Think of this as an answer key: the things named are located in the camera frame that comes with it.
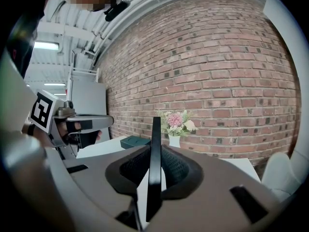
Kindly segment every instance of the white ceiling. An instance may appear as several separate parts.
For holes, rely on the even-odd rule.
[[[59,43],[59,50],[34,49],[25,82],[32,90],[64,93],[66,87],[46,88],[44,83],[67,83],[70,67],[90,70],[125,28],[155,7],[171,0],[127,0],[130,6],[112,22],[103,11],[89,12],[63,0],[49,0],[38,26],[38,41]]]

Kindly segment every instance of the brick wall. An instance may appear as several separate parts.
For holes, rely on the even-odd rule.
[[[183,148],[264,164],[293,148],[293,62],[258,0],[178,0],[130,26],[98,64],[113,137],[150,137],[156,110],[190,110]]]

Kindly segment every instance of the potted flower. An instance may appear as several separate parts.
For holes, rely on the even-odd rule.
[[[190,114],[184,110],[180,112],[159,112],[161,117],[161,131],[169,134],[169,145],[180,148],[180,136],[187,136],[197,128],[190,120]]]

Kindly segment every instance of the dark green box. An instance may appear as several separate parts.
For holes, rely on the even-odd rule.
[[[130,149],[141,145],[150,145],[151,140],[136,136],[129,136],[125,139],[120,140],[120,145],[124,149]]]

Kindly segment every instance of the flower vase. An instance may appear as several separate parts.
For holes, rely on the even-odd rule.
[[[169,135],[169,146],[180,148],[180,136]]]

